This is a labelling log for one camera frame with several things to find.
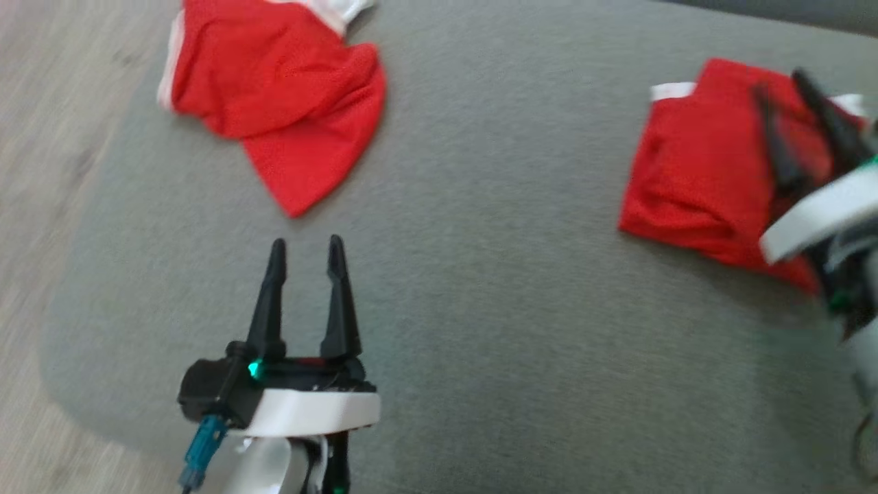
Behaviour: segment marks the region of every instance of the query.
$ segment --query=red garment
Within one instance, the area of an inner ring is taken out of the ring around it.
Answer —
[[[369,144],[385,75],[371,44],[346,47],[302,4],[184,0],[175,111],[241,139],[291,216],[333,191]]]
[[[759,249],[782,205],[753,102],[757,83],[767,84],[781,106],[787,135],[811,174],[818,182],[829,177],[829,148],[789,77],[711,60],[690,96],[653,104],[619,229],[814,292],[817,283],[803,259],[770,266]]]

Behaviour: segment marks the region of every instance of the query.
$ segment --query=wooden floor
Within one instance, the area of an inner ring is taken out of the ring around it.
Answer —
[[[36,347],[90,182],[178,0],[0,0],[0,492],[176,492],[40,387]]]

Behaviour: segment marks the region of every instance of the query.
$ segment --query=teal connector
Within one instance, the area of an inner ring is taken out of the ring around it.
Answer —
[[[228,426],[217,415],[208,415],[201,419],[198,431],[192,438],[189,450],[186,451],[186,468],[177,483],[183,488],[183,494],[190,494],[201,488],[205,482],[207,465],[213,454],[220,449],[222,440],[226,438]]]

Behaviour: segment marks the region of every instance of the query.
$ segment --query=folded red cloth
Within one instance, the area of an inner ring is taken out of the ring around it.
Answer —
[[[160,88],[165,105],[240,139],[291,216],[347,177],[384,107],[377,49],[345,46],[349,19],[322,5],[184,0]]]
[[[653,103],[625,193],[619,229],[699,251],[814,292],[803,259],[767,265],[759,238],[783,205],[775,197],[752,88],[764,84],[784,130],[821,183],[831,155],[788,76],[711,60],[694,92]]]

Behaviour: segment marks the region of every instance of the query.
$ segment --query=black cable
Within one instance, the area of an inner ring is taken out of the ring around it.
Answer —
[[[865,483],[878,483],[878,475],[869,473],[869,468],[866,466],[866,462],[862,455],[863,436],[866,434],[866,429],[868,429],[873,422],[874,418],[872,417],[872,413],[869,412],[863,418],[862,422],[860,422],[860,425],[857,426],[856,432],[853,433],[851,462],[853,463],[854,469],[857,470],[857,473],[860,474],[860,478],[862,478]]]

